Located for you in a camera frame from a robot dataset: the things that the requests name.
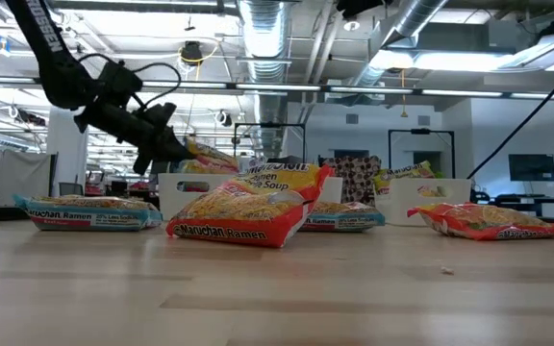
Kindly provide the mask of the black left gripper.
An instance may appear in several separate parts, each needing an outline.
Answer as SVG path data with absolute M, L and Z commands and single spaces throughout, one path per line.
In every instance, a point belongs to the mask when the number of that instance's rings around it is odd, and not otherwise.
M 112 104 L 90 104 L 74 117 L 74 122 L 81 133 L 87 126 L 92 126 L 114 136 L 118 141 L 136 146 L 138 156 L 133 169 L 140 175 L 146 172 L 152 161 L 183 161 L 195 158 L 195 155 L 177 139 L 170 126 L 155 129 L 133 112 Z

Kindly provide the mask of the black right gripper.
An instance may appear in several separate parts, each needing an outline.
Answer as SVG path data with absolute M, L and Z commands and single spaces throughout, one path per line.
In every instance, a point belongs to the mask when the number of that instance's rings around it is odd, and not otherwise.
M 391 4 L 392 0 L 337 0 L 337 11 L 344 18 L 351 18 L 367 10 Z

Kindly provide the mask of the orange chicken Maruchan noodle pack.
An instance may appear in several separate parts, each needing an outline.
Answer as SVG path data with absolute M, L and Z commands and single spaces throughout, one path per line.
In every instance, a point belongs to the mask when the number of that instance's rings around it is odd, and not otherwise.
M 170 236 L 281 248 L 313 211 L 328 165 L 265 163 L 187 204 L 167 223 Z
M 437 233 L 451 237 L 478 241 L 554 238 L 554 223 L 493 205 L 439 203 L 407 211 L 408 217 L 415 214 Z

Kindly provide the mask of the white plastic bin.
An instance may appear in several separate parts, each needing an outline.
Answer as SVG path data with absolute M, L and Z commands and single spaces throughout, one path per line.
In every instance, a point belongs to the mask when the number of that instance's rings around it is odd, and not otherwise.
M 196 198 L 233 178 L 223 174 L 161 173 L 158 175 L 160 211 L 169 220 Z
M 423 186 L 442 186 L 446 197 L 422 197 L 417 190 Z M 418 227 L 425 223 L 420 215 L 408 216 L 410 209 L 433 204 L 463 204 L 470 199 L 472 181 L 468 179 L 423 179 L 401 178 L 390 181 L 390 192 L 376 195 L 376 208 L 384 215 L 385 222 L 392 226 Z
M 322 191 L 317 199 L 318 202 L 340 203 L 343 187 L 343 178 L 327 177 L 324 181 Z

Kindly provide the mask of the white square column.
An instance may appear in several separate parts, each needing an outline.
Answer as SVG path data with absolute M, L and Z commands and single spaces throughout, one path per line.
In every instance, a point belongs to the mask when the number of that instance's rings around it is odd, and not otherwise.
M 74 122 L 74 111 L 52 106 L 48 118 L 46 152 L 55 155 L 53 195 L 60 196 L 60 183 L 85 185 L 88 132 L 81 133 Z

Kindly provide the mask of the long linear ceiling light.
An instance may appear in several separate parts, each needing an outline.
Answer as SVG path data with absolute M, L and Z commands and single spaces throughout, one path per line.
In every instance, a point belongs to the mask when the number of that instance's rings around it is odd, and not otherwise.
M 41 87 L 39 78 L 6 77 L 0 76 L 0 85 L 5 87 Z M 521 91 L 486 91 L 486 90 L 451 90 L 436 88 L 409 88 L 385 86 L 317 86 L 317 85 L 285 85 L 285 84 L 255 84 L 233 82 L 170 82 L 146 81 L 143 82 L 143 91 L 167 91 L 178 86 L 190 90 L 245 90 L 245 91 L 275 91 L 275 92 L 321 92 L 341 94 L 383 94 L 406 96 L 433 96 L 433 97 L 467 97 L 467 98 L 502 98 L 514 100 L 543 100 L 548 93 L 521 92 Z M 554 101 L 554 94 L 549 98 Z

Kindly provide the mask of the grey cloth partition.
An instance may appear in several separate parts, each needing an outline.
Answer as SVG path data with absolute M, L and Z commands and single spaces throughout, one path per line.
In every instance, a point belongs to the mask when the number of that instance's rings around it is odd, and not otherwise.
M 48 196 L 52 185 L 51 159 L 48 154 L 1 151 L 0 206 L 13 207 L 14 195 Z

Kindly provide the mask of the dark polka-dot bag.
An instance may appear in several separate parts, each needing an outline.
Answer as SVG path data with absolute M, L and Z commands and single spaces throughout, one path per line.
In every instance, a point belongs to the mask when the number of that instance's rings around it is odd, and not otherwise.
M 322 165 L 328 165 L 338 178 L 342 178 L 341 199 L 343 204 L 361 203 L 375 206 L 373 178 L 379 174 L 381 160 L 377 156 L 366 158 L 328 158 Z

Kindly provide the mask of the silver spiral air duct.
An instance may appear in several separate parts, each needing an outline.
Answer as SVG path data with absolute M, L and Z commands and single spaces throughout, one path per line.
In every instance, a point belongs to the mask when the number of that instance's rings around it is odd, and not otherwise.
M 282 84 L 286 65 L 288 7 L 271 0 L 238 0 L 242 19 L 242 36 L 247 57 L 249 80 L 255 84 Z M 257 123 L 286 123 L 288 98 L 282 95 L 256 93 L 254 115 Z
M 406 69 L 412 58 L 390 50 L 415 48 L 418 35 L 449 0 L 400 0 L 396 14 L 380 20 L 368 40 L 368 62 L 350 82 L 352 87 L 373 87 L 390 69 Z

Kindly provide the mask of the black gantry frame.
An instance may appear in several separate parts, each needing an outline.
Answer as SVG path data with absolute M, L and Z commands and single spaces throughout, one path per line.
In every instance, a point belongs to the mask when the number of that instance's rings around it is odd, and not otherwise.
M 435 134 L 439 139 L 443 139 L 441 135 L 449 135 L 450 136 L 450 142 L 447 143 L 447 145 L 450 148 L 450 156 L 451 156 L 451 177 L 457 178 L 456 175 L 456 150 L 455 150 L 455 133 L 454 131 L 446 131 L 446 130 L 431 130 L 429 128 L 417 128 L 417 129 L 410 129 L 410 130 L 403 130 L 403 129 L 388 129 L 388 167 L 392 168 L 392 134 L 393 133 L 403 133 L 403 134 L 410 134 L 413 136 L 429 136 L 431 134 Z
M 274 122 L 260 122 L 260 123 L 235 123 L 234 124 L 234 136 L 232 137 L 233 143 L 233 156 L 236 158 L 238 156 L 238 146 L 239 146 L 239 136 L 238 129 L 239 127 L 246 127 L 247 130 L 251 130 L 253 127 L 259 127 L 261 129 L 280 129 L 285 127 L 296 127 L 300 128 L 302 131 L 302 159 L 305 161 L 307 159 L 307 139 L 306 139 L 306 124 L 304 123 L 274 123 Z

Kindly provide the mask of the black wall monitor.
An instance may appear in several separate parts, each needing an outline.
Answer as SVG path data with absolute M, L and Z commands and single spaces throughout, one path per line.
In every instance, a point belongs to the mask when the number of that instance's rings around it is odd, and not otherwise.
M 546 154 L 510 154 L 510 180 L 515 182 L 553 182 L 554 157 Z

